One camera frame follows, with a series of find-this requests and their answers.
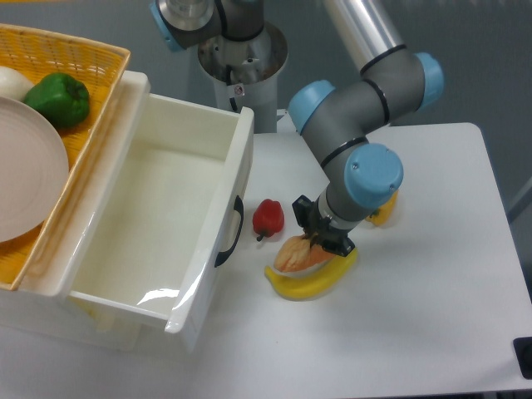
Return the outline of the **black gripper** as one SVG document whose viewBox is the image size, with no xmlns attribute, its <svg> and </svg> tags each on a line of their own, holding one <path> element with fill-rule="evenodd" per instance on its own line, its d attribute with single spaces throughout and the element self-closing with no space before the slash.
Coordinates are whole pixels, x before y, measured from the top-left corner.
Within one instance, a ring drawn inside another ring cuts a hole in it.
<svg viewBox="0 0 532 399">
<path fill-rule="evenodd" d="M 298 225 L 319 242 L 324 251 L 341 257 L 347 257 L 356 245 L 348 237 L 353 222 L 342 219 L 328 207 L 326 200 L 312 202 L 307 196 L 300 195 L 292 208 Z"/>
</svg>

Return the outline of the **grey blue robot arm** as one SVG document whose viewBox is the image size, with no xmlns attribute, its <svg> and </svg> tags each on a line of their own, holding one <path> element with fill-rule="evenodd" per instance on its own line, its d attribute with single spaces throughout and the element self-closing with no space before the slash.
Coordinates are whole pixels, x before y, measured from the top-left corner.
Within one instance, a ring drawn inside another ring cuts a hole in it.
<svg viewBox="0 0 532 399">
<path fill-rule="evenodd" d="M 350 254 L 350 232 L 385 204 L 402 182 L 397 155 L 368 135 L 442 94 L 439 62 L 410 52 L 378 1 L 327 1 L 325 9 L 348 50 L 360 81 L 344 89 L 315 81 L 288 105 L 297 132 L 328 177 L 316 200 L 293 203 L 298 225 L 313 244 Z M 260 1 L 154 1 L 150 11 L 166 45 L 196 47 L 216 90 L 219 108 L 254 111 L 261 131 L 274 127 L 278 74 L 288 46 L 264 18 Z"/>
</svg>

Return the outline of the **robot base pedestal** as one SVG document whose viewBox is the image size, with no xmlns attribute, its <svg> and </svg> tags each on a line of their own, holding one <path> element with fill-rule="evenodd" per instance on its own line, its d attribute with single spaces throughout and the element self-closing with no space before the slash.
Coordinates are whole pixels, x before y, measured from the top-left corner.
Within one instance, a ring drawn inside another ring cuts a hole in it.
<svg viewBox="0 0 532 399">
<path fill-rule="evenodd" d="M 213 83 L 219 109 L 239 113 L 248 107 L 254 112 L 254 131 L 277 130 L 278 76 L 288 60 L 288 44 L 274 25 L 246 42 L 223 36 L 198 45 L 199 64 Z"/>
</svg>

